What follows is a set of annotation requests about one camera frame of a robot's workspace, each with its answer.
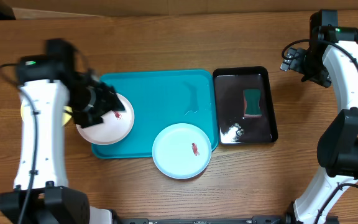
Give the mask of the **yellow plate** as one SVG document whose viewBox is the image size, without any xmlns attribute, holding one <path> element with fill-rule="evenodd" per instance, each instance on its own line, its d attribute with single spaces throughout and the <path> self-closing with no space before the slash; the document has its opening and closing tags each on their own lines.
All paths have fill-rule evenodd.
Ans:
<svg viewBox="0 0 358 224">
<path fill-rule="evenodd" d="M 64 106 L 63 109 L 63 119 L 62 119 L 62 125 L 65 126 L 72 118 L 72 108 L 69 106 Z M 23 122 L 26 121 L 33 121 L 32 117 L 32 110 L 28 103 L 22 102 L 21 103 L 21 118 Z"/>
</svg>

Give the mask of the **light blue plate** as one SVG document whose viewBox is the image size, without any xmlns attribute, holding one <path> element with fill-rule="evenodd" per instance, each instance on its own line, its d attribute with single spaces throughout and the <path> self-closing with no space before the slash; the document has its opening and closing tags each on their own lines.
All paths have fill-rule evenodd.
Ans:
<svg viewBox="0 0 358 224">
<path fill-rule="evenodd" d="M 155 138 L 152 158 L 158 170 L 173 179 L 191 179 L 208 166 L 211 142 L 199 127 L 177 123 L 163 129 Z"/>
</svg>

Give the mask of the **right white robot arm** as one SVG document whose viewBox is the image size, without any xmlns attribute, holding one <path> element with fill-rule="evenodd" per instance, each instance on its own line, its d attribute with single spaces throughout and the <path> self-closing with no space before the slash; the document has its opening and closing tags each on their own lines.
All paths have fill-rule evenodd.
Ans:
<svg viewBox="0 0 358 224">
<path fill-rule="evenodd" d="M 347 189 L 358 189 L 358 29 L 315 26 L 307 42 L 306 50 L 283 49 L 281 69 L 333 86 L 338 114 L 318 141 L 317 173 L 282 223 L 338 223 L 329 211 Z"/>
</svg>

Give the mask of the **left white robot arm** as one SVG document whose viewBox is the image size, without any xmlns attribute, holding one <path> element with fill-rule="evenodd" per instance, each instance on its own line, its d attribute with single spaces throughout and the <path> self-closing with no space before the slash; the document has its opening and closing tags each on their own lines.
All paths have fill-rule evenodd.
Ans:
<svg viewBox="0 0 358 224">
<path fill-rule="evenodd" d="M 0 211 L 12 223 L 119 223 L 115 211 L 92 207 L 86 194 L 69 188 L 63 127 L 66 106 L 83 128 L 123 111 L 115 90 L 77 72 L 71 53 L 23 57 L 15 67 L 12 84 L 29 114 L 14 189 L 0 195 Z"/>
</svg>

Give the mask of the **green and pink sponge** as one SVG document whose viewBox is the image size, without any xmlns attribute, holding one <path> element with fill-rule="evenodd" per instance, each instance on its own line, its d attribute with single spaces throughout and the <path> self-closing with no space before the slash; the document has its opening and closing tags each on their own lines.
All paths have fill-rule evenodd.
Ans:
<svg viewBox="0 0 358 224">
<path fill-rule="evenodd" d="M 259 89 L 246 89 L 243 91 L 244 118 L 261 117 L 260 97 L 261 92 Z"/>
</svg>

